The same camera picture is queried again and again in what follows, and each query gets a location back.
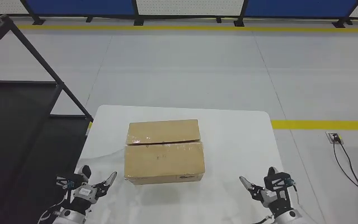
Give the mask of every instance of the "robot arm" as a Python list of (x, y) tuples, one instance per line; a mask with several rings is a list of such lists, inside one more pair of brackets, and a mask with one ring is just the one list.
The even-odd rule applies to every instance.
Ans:
[[(53, 207), (57, 211), (48, 211), (50, 215), (54, 214), (57, 216), (53, 224), (84, 224), (86, 221), (86, 210), (91, 205), (97, 203), (100, 197), (107, 194), (109, 187), (117, 177), (117, 172), (113, 172), (107, 180), (95, 185), (88, 184), (90, 177), (91, 169), (87, 165), (82, 166), (77, 174), (57, 176), (56, 185), (61, 186), (62, 189), (67, 191), (67, 199)], [(74, 199), (70, 201), (72, 190), (74, 190)], [(40, 217), (37, 224), (47, 220), (47, 218)]]
[[(293, 186), (296, 190), (295, 181), (285, 172), (278, 172), (271, 167), (264, 177), (265, 188), (250, 183), (246, 178), (240, 176), (240, 181), (250, 192), (252, 199), (258, 200), (265, 208), (269, 208), (274, 216), (274, 224), (305, 224), (308, 222), (302, 215), (291, 207), (291, 201), (287, 188)], [(271, 216), (266, 216), (259, 223), (264, 223)]]

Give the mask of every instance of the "gray floor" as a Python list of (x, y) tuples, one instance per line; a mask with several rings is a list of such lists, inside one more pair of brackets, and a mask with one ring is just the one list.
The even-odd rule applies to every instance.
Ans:
[[(24, 33), (93, 116), (100, 105), (113, 104), (260, 110), (280, 120), (357, 120), (358, 34)], [(51, 80), (12, 34), (0, 41), (0, 52), (0, 79)], [(79, 111), (61, 95), (53, 112)], [(275, 130), (283, 166), (317, 223), (356, 223), (357, 188), (339, 170), (325, 131)], [(340, 133), (358, 167), (358, 133)]]

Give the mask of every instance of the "white pegboard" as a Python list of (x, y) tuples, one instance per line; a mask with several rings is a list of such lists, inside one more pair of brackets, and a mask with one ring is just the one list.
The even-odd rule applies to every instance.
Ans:
[(239, 16), (243, 0), (136, 0), (140, 15)]
[(352, 12), (351, 17), (358, 17), (358, 7)]
[(20, 0), (0, 0), (0, 14), (28, 14)]

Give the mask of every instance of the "white tablecloth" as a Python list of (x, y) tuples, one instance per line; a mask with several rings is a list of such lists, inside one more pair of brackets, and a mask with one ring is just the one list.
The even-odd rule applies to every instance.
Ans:
[[(198, 119), (204, 144), (201, 181), (134, 186), (124, 180), (124, 147), (130, 122)], [(252, 200), (239, 181), (264, 186), (270, 166), (283, 171), (266, 112), (100, 106), (77, 167), (89, 165), (90, 184), (113, 171), (108, 194), (93, 205), (86, 223), (219, 224), (252, 223), (270, 211)]]

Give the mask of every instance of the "yellow floor stripe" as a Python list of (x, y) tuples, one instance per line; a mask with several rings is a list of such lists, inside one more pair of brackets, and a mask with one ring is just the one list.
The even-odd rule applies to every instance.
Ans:
[(97, 25), (18, 25), (23, 30), (196, 30), (196, 31), (260, 31), (260, 32), (358, 32), (357, 28), (313, 27), (234, 27), (234, 26), (97, 26)]
[(358, 121), (350, 120), (272, 120), (273, 129), (358, 130)]

